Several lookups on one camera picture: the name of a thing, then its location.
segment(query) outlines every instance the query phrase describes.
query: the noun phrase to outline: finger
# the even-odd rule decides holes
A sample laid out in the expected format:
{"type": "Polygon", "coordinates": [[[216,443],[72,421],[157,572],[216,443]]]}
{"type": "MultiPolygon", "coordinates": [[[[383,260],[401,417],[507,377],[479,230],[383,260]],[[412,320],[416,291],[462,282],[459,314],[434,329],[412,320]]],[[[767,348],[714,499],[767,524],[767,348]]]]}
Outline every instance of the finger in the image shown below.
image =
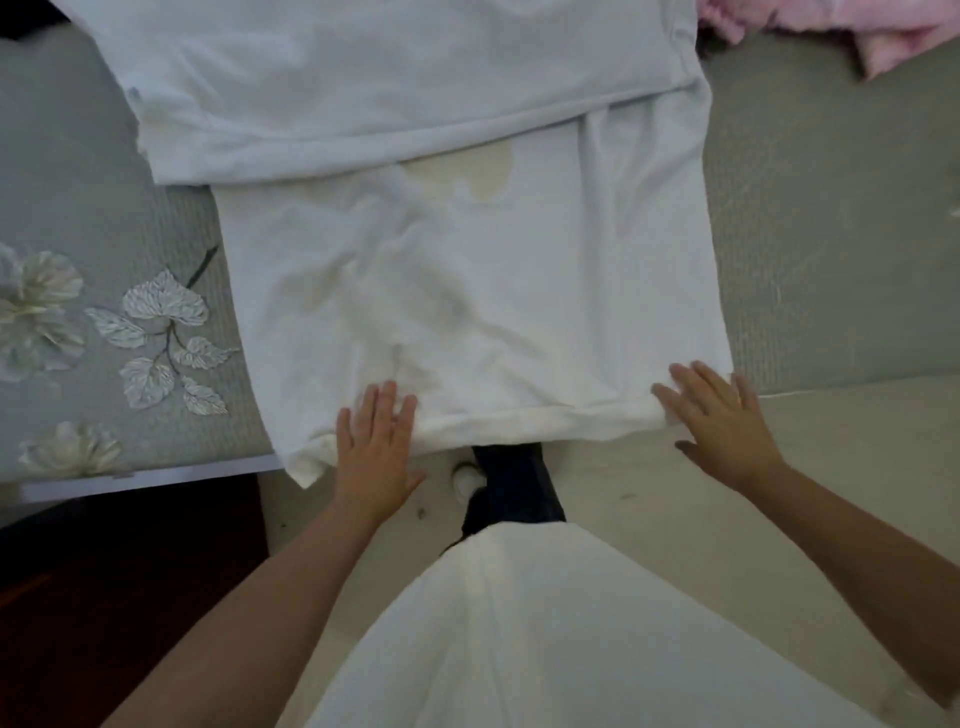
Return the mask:
{"type": "Polygon", "coordinates": [[[337,453],[343,455],[353,447],[353,436],[350,435],[350,410],[344,407],[337,415],[337,453]]]}
{"type": "Polygon", "coordinates": [[[693,371],[707,381],[724,404],[736,407],[740,404],[736,391],[724,379],[702,361],[693,362],[693,371]]]}
{"type": "Polygon", "coordinates": [[[704,468],[703,461],[700,458],[700,450],[689,440],[678,440],[673,444],[673,447],[682,452],[684,457],[700,468],[700,470],[704,468]]]}
{"type": "Polygon", "coordinates": [[[663,409],[675,414],[690,431],[704,416],[704,413],[700,411],[696,404],[677,394],[670,387],[663,384],[654,384],[650,391],[654,393],[654,397],[660,400],[663,409]]]}
{"type": "Polygon", "coordinates": [[[426,480],[426,471],[415,471],[407,474],[407,495],[409,496],[426,480]]]}
{"type": "Polygon", "coordinates": [[[370,441],[373,430],[373,410],[376,408],[378,392],[377,386],[371,384],[364,393],[363,404],[360,405],[360,412],[357,413],[356,421],[353,423],[353,442],[357,445],[370,441]]]}
{"type": "Polygon", "coordinates": [[[715,412],[720,406],[720,398],[707,381],[683,364],[671,364],[670,375],[684,388],[684,395],[694,402],[705,414],[715,412]]]}
{"type": "Polygon", "coordinates": [[[410,440],[414,434],[414,418],[417,413],[417,398],[407,395],[403,398],[400,414],[394,423],[394,444],[400,448],[410,449],[410,440]]]}
{"type": "Polygon", "coordinates": [[[373,413],[373,436],[376,442],[389,443],[394,431],[394,402],[396,401],[396,382],[385,381],[380,396],[376,399],[376,411],[373,413]]]}
{"type": "Polygon", "coordinates": [[[733,382],[736,384],[736,391],[740,395],[740,404],[748,412],[760,411],[760,398],[756,395],[754,388],[750,386],[747,378],[741,374],[733,375],[733,382]]]}

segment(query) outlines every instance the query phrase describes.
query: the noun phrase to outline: forearm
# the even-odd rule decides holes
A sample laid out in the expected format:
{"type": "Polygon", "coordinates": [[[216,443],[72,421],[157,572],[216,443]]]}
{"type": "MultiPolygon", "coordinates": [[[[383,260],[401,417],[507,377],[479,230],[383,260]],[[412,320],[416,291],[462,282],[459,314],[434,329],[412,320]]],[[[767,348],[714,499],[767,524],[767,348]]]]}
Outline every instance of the forearm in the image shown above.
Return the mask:
{"type": "Polygon", "coordinates": [[[197,622],[107,728],[273,726],[375,530],[327,508],[197,622]]]}
{"type": "Polygon", "coordinates": [[[792,469],[770,473],[743,494],[946,706],[960,690],[960,569],[792,469]]]}

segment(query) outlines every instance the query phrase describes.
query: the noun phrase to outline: person's left arm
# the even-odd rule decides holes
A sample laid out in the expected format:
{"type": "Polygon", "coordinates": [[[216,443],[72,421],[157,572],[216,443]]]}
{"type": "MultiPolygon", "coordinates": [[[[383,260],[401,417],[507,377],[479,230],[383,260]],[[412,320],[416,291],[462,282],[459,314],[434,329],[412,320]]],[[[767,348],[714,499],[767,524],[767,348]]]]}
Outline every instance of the person's left arm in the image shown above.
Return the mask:
{"type": "Polygon", "coordinates": [[[426,477],[406,472],[417,400],[395,421],[395,398],[395,383],[371,386],[352,428],[341,410],[332,503],[197,622],[105,728],[276,724],[360,555],[426,477]]]}

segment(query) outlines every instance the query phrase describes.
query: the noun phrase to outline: shoe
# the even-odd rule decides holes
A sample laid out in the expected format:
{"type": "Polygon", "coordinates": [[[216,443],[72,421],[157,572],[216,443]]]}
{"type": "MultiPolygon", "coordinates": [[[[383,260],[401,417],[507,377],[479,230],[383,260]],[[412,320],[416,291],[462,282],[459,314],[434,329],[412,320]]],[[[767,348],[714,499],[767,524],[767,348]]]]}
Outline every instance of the shoe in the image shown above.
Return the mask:
{"type": "Polygon", "coordinates": [[[470,503],[473,494],[487,485],[487,478],[473,463],[463,462],[453,469],[450,476],[453,485],[453,495],[461,505],[470,503]]]}

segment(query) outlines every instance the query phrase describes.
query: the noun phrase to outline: beige floor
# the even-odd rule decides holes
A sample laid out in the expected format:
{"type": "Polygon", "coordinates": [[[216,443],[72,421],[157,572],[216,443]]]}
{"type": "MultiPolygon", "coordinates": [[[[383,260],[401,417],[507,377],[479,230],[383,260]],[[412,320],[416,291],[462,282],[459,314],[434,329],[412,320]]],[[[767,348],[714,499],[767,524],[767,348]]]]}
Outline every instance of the beige floor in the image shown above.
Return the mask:
{"type": "MultiPolygon", "coordinates": [[[[960,563],[960,376],[775,398],[764,409],[793,465],[960,563]]],[[[569,519],[886,721],[946,725],[804,556],[670,447],[677,434],[547,445],[569,519]]],[[[463,510],[447,478],[463,455],[419,459],[430,478],[348,581],[281,725],[302,725],[365,630],[458,536],[463,510]]],[[[327,503],[331,481],[307,491],[282,473],[260,482],[276,552],[327,503]]]]}

